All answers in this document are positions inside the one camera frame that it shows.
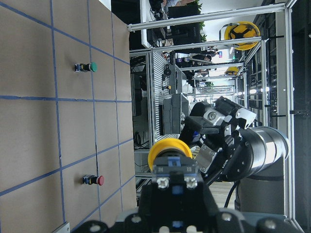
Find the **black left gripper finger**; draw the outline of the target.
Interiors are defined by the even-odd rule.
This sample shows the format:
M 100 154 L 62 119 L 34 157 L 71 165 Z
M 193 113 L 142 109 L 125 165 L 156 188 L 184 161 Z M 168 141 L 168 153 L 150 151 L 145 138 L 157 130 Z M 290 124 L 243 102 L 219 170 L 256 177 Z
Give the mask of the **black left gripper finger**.
M 160 188 L 157 182 L 144 185 L 141 190 L 138 213 L 147 224 L 148 233 L 173 233 L 170 204 L 172 185 Z

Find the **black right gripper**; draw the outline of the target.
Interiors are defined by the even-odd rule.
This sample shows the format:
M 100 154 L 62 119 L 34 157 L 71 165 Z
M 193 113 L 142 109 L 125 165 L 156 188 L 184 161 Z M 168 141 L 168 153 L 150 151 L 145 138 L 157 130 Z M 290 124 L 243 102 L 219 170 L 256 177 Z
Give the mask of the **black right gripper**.
M 194 158 L 205 182 L 235 182 L 262 171 L 262 127 L 248 128 L 255 118 L 254 112 L 223 96 L 214 105 L 202 101 L 193 106 L 179 139 L 190 146 L 195 132 L 205 136 Z M 219 127 L 223 122 L 241 129 Z M 209 188 L 195 177 L 184 181 L 183 193 L 177 196 L 177 230 L 216 232 L 219 208 Z

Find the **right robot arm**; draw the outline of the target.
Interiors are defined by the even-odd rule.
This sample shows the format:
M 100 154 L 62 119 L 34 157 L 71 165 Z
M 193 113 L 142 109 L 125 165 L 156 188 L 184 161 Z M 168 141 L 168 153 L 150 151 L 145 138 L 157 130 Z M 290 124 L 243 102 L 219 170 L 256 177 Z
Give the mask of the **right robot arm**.
M 204 135 L 194 160 L 208 191 L 216 181 L 234 182 L 233 188 L 243 179 L 255 179 L 257 175 L 260 181 L 265 181 L 263 173 L 288 157 L 287 137 L 271 127 L 251 127 L 255 118 L 255 113 L 225 97 L 219 97 L 214 105 L 196 103 L 185 118 L 180 140 L 192 146 Z M 213 229 L 218 233 L 289 233 L 295 230 L 278 217 L 266 216 L 251 225 L 239 211 L 223 209 L 214 215 Z

